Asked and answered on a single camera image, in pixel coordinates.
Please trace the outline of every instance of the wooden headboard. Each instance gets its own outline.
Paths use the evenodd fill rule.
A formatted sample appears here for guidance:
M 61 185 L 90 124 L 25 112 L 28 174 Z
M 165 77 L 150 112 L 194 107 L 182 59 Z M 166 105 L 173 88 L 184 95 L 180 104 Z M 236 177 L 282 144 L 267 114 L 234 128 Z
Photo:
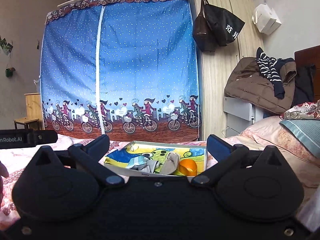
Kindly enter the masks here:
M 320 46 L 299 50 L 294 53 L 294 60 L 297 67 L 314 64 L 317 68 L 313 79 L 313 88 L 315 92 L 315 102 L 320 100 Z

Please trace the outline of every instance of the brown jacket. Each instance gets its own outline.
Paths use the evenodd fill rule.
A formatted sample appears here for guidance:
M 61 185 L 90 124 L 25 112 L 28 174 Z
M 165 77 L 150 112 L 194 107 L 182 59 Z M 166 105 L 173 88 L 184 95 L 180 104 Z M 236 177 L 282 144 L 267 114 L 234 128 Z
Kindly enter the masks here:
M 224 92 L 227 96 L 241 98 L 275 114 L 282 114 L 291 107 L 296 74 L 294 61 L 282 66 L 280 77 L 285 95 L 284 99 L 279 99 L 275 97 L 271 82 L 260 74 L 256 58 L 244 57 L 231 73 Z

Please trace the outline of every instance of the pillow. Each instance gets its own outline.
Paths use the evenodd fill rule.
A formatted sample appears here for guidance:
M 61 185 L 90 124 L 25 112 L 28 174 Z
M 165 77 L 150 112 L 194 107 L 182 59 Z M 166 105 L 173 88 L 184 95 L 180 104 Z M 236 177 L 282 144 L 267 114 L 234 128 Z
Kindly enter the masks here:
M 284 125 L 311 152 L 320 158 L 320 120 L 283 120 Z
M 314 157 L 290 131 L 280 125 L 281 121 L 279 116 L 262 119 L 244 130 L 241 135 L 251 137 L 258 143 L 260 138 L 269 141 L 302 160 L 320 167 L 320 160 Z

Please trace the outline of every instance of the orange ring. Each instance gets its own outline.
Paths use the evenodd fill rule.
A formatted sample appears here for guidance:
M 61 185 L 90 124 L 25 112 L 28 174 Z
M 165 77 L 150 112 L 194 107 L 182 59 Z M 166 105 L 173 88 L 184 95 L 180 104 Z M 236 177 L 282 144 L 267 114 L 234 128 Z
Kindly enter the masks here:
M 198 174 L 198 166 L 194 160 L 184 159 L 179 162 L 179 171 L 186 176 L 196 176 Z

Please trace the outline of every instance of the bicycle wheel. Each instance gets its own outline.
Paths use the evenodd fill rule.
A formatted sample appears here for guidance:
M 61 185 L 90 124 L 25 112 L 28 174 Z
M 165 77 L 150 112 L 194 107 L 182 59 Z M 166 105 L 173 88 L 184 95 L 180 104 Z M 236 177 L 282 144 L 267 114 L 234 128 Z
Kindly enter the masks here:
M 83 122 L 82 123 L 82 129 L 86 132 L 86 133 L 91 133 L 92 132 L 92 126 L 91 124 L 87 123 L 87 122 Z
M 180 123 L 177 120 L 171 120 L 168 126 L 170 130 L 176 131 L 180 128 Z
M 189 119 L 189 125 L 193 128 L 196 128 L 199 126 L 199 118 L 194 116 Z
M 145 121 L 144 127 L 148 132 L 153 132 L 154 130 L 157 129 L 157 123 L 153 120 Z
M 112 124 L 110 122 L 103 122 L 103 128 L 106 132 L 111 132 Z
M 73 130 L 73 123 L 71 121 L 64 121 L 64 126 L 67 128 L 67 130 L 72 131 Z
M 60 126 L 59 126 L 59 124 L 58 124 L 57 121 L 52 121 L 52 126 L 53 126 L 53 128 L 54 128 L 55 130 L 57 130 L 57 131 L 60 129 Z
M 135 128 L 135 126 L 134 126 L 133 123 L 131 123 L 131 122 L 125 122 L 125 123 L 123 124 L 123 130 L 124 130 L 126 133 L 133 133 L 133 132 L 136 130 L 136 128 Z

